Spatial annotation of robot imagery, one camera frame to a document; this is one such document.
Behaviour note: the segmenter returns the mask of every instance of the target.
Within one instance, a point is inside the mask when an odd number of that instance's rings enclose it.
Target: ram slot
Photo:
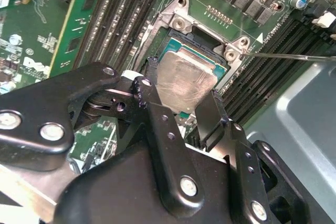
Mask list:
[[[101,50],[101,58],[100,61],[103,63],[107,63],[111,60],[111,56],[113,56],[115,49],[120,43],[121,40],[124,41],[123,32],[126,30],[129,21],[132,19],[134,14],[137,11],[137,8],[141,5],[142,0],[127,0],[124,3],[126,7],[122,14],[120,14],[119,21],[113,29],[109,30],[109,37],[105,39],[106,46],[103,45]]]
[[[314,55],[326,42],[323,34],[315,34],[308,26],[294,18],[278,30],[261,52]],[[288,81],[306,62],[291,59],[254,58],[223,95],[228,115],[245,124],[264,106],[271,104]]]
[[[123,45],[119,52],[119,57],[114,62],[113,66],[118,70],[121,71],[124,68],[124,64],[127,60],[128,55],[135,43],[138,39],[140,32],[143,29],[143,26],[146,22],[147,17],[150,14],[151,6],[156,2],[156,0],[145,0],[142,4],[141,10],[137,16],[137,20],[134,22],[131,31],[127,35],[125,41],[126,43]]]

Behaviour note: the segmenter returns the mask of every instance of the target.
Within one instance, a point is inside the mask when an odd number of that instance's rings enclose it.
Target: screw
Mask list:
[[[197,193],[197,186],[195,182],[193,182],[188,177],[181,178],[180,187],[182,191],[187,194],[188,196],[195,196]]]
[[[114,76],[114,70],[112,68],[104,68],[103,71],[110,76]]]
[[[266,211],[259,202],[253,201],[251,203],[251,206],[252,206],[252,210],[254,214],[259,220],[263,220],[263,221],[267,220]]]
[[[237,130],[239,130],[239,131],[241,131],[241,130],[242,130],[242,127],[240,127],[240,125],[239,125],[239,124],[237,124],[237,123],[234,123],[234,126],[235,126],[235,128],[236,128]]]
[[[13,112],[0,113],[0,129],[12,130],[21,124],[21,118],[18,114]]]
[[[173,27],[175,30],[182,31],[185,27],[185,22],[182,18],[177,18],[173,21]]]
[[[232,49],[229,49],[225,54],[224,54],[224,58],[227,61],[234,61],[235,59],[237,59],[237,53],[235,51],[233,51]]]
[[[40,135],[46,140],[57,141],[64,136],[64,130],[56,123],[48,123],[41,128]]]
[[[142,81],[142,83],[145,84],[146,86],[151,86],[151,85],[152,85],[151,82],[150,82],[150,80],[148,80],[148,79],[142,79],[141,81]]]
[[[265,150],[267,150],[268,152],[271,150],[270,147],[265,144],[265,143],[261,143],[261,145],[264,147]]]

